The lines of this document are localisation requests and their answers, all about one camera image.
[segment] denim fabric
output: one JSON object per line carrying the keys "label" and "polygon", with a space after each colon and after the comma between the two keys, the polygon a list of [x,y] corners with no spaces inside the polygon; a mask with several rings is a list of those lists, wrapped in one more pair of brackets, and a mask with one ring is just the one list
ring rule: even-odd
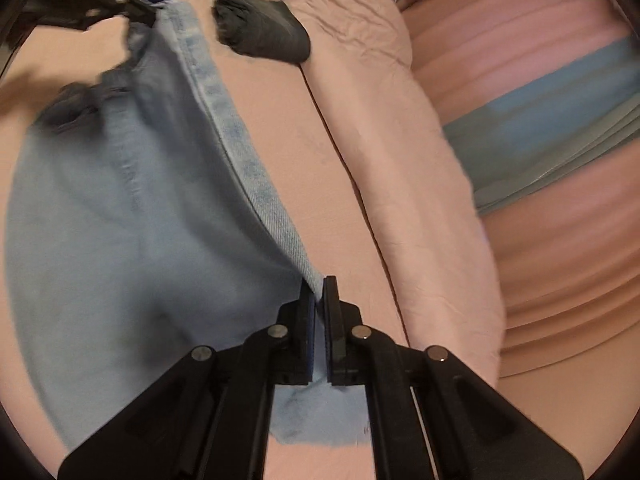
{"label": "denim fabric", "polygon": [[639,95],[640,48],[626,38],[447,124],[444,133],[485,214],[625,142]]}
{"label": "denim fabric", "polygon": [[[71,449],[195,344],[240,344],[302,279],[321,294],[191,7],[159,9],[153,29],[131,25],[127,62],[41,113],[15,172],[6,263],[17,335]],[[360,434],[362,394],[331,393],[321,376],[319,365],[319,388],[278,389],[276,436]],[[318,389],[342,404],[303,408]],[[305,424],[313,410],[340,414],[346,433],[318,437]]]}

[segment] metal pin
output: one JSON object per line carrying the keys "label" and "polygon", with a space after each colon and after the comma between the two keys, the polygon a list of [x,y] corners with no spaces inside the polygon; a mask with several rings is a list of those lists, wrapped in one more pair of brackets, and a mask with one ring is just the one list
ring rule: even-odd
{"label": "metal pin", "polygon": [[447,357],[449,357],[449,351],[447,351],[447,349],[443,346],[435,345],[429,347],[429,349],[427,350],[427,355],[433,361],[443,362],[447,360]]}
{"label": "metal pin", "polygon": [[267,330],[267,334],[275,339],[282,339],[289,333],[289,329],[284,325],[271,325]]}
{"label": "metal pin", "polygon": [[212,355],[213,352],[208,346],[196,346],[196,348],[191,350],[191,357],[195,361],[206,361],[210,359]]}
{"label": "metal pin", "polygon": [[371,329],[366,325],[356,325],[351,329],[351,335],[357,339],[366,339],[371,337]]}

